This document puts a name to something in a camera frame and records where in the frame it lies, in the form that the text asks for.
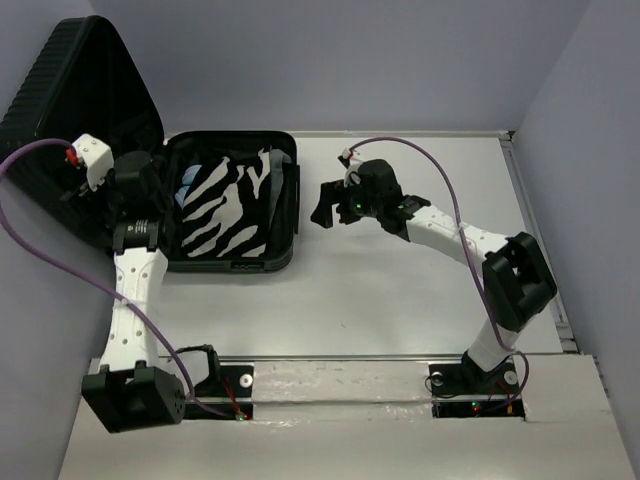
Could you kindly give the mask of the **blue pink cat-ear headphones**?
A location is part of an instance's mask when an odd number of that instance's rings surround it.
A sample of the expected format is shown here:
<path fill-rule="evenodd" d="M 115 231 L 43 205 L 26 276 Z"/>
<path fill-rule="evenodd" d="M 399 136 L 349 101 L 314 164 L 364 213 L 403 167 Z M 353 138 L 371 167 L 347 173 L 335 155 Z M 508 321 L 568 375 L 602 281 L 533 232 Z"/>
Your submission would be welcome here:
<path fill-rule="evenodd" d="M 184 171 L 181 179 L 181 185 L 174 195 L 174 199 L 180 209 L 184 207 L 187 193 L 201 168 L 201 165 L 192 165 Z"/>

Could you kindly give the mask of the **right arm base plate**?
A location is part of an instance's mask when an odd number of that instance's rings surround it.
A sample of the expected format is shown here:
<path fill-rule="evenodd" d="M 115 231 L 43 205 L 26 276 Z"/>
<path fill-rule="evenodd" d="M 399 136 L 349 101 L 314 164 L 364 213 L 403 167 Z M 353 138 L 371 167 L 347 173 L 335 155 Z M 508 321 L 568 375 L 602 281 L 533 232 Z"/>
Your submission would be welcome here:
<path fill-rule="evenodd" d="M 460 363 L 429 365 L 424 380 L 436 419 L 526 417 L 517 395 L 519 378 L 512 362 L 499 367 L 490 379 L 472 383 L 463 377 Z"/>

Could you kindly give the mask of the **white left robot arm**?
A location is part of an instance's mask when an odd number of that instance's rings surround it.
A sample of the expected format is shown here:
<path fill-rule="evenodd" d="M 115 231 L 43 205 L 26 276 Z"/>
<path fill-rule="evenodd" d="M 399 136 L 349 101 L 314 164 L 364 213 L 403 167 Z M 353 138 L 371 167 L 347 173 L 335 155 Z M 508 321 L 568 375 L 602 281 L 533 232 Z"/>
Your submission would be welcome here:
<path fill-rule="evenodd" d="M 172 180 L 167 161 L 145 151 L 118 157 L 106 172 L 115 216 L 114 304 L 98 370 L 83 377 L 81 394 L 111 434 L 177 425 L 195 392 L 209 395 L 221 383 L 221 370 L 209 361 L 187 370 L 150 318 L 175 239 Z"/>

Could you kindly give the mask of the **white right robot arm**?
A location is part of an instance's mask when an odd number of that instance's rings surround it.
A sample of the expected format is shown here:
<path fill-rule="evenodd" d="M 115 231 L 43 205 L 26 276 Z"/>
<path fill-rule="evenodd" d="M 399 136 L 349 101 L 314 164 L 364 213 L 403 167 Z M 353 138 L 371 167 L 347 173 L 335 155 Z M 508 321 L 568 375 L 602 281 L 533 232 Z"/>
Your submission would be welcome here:
<path fill-rule="evenodd" d="M 488 318 L 460 361 L 459 380 L 482 392 L 497 378 L 522 331 L 557 294 L 557 284 L 538 241 L 464 225 L 431 201 L 402 191 L 391 165 L 382 159 L 358 162 L 342 180 L 320 187 L 313 223 L 375 219 L 387 233 L 435 250 L 469 268 Z"/>

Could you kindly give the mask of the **black hard-shell suitcase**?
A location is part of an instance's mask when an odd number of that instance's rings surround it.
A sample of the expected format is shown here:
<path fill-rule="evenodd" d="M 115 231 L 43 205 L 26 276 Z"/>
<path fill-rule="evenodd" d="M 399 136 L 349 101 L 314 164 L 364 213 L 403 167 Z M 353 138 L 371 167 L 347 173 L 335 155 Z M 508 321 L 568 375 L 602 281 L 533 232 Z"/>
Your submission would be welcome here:
<path fill-rule="evenodd" d="M 156 106 L 114 25 L 97 15 L 60 21 L 53 29 L 1 121 L 1 155 L 46 138 L 74 140 L 89 133 L 119 157 L 145 151 L 162 157 L 179 176 L 190 164 L 223 156 L 246 158 L 279 149 L 291 162 L 274 219 L 266 228 L 266 251 L 188 258 L 178 246 L 167 255 L 173 272 L 275 272 L 293 256 L 299 224 L 300 169 L 294 138 L 281 131 L 190 131 L 165 136 Z"/>

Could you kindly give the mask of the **zebra print pouch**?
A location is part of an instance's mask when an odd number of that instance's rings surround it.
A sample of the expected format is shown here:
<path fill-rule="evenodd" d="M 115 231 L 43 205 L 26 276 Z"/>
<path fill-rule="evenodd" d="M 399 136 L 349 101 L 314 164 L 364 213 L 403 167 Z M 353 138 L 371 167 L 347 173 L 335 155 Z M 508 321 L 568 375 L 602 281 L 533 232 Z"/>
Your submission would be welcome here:
<path fill-rule="evenodd" d="M 202 168 L 180 209 L 181 253 L 190 259 L 262 256 L 275 209 L 271 152 L 214 156 L 195 165 Z"/>

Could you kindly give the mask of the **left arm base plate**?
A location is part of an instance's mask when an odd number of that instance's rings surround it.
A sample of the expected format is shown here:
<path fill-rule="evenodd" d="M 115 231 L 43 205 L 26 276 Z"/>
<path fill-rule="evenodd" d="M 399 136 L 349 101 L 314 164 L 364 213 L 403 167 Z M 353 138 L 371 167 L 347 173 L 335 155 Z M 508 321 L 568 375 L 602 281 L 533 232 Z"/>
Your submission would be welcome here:
<path fill-rule="evenodd" d="M 254 405 L 254 365 L 249 363 L 223 363 L 221 379 L 207 378 L 195 386 L 197 398 L 209 409 L 194 404 L 185 407 L 185 420 L 252 420 Z"/>

